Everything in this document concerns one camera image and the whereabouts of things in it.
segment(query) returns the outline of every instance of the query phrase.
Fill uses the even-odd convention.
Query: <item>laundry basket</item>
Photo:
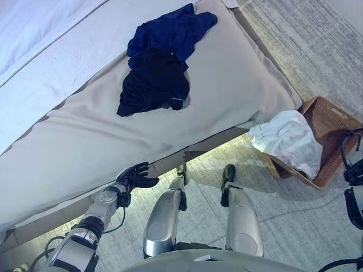
[[[335,171],[343,162],[340,153],[343,132],[359,129],[363,126],[363,123],[321,96],[305,102],[299,112],[311,127],[316,141],[323,146],[321,167],[317,177],[310,180],[303,173],[296,171],[278,158],[265,153],[261,154],[271,174],[275,177],[285,179],[294,175],[306,184],[322,189],[329,183]],[[349,152],[356,144],[356,138],[351,138],[345,146],[345,151]]]

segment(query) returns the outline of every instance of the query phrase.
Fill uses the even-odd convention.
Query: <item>silver robot leg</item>
[[[248,195],[233,182],[235,168],[223,173],[221,204],[228,207],[226,249],[263,256],[263,244],[256,211]]]
[[[174,250],[179,210],[187,209],[184,192],[186,165],[178,167],[178,176],[164,192],[151,212],[143,233],[144,257]]]

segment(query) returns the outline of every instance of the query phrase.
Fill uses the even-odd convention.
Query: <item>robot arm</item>
[[[82,220],[54,250],[43,271],[94,271],[98,262],[96,249],[111,217],[119,207],[128,207],[135,187],[149,188],[158,178],[147,178],[148,163],[127,169],[116,182],[96,196]]]

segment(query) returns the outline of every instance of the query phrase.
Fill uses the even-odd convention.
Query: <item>gray carpet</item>
[[[241,12],[304,100],[321,95],[363,119],[363,37],[327,1],[242,2]]]
[[[242,13],[304,99],[329,97],[363,119],[362,36],[324,0],[243,2]],[[177,240],[224,246],[227,210],[219,205],[219,187],[224,166],[234,163],[237,182],[256,207],[266,258],[317,271],[331,261],[360,256],[361,232],[350,223],[345,210],[343,192],[348,185],[343,168],[324,190],[294,177],[278,180],[250,140],[248,135],[241,136],[188,163],[188,210],[179,215]],[[102,237],[96,271],[120,271],[142,259],[143,228],[153,204],[174,175],[161,176],[155,188],[134,191],[125,225]],[[121,218],[120,210],[111,227]],[[3,254],[2,267],[31,262],[46,241],[64,234],[72,224]],[[350,265],[331,271],[355,270]]]

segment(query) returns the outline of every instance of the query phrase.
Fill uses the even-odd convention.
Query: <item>white towel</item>
[[[252,145],[261,152],[275,156],[287,165],[304,172],[309,179],[320,170],[323,146],[319,144],[303,115],[286,110],[271,121],[250,129]]]

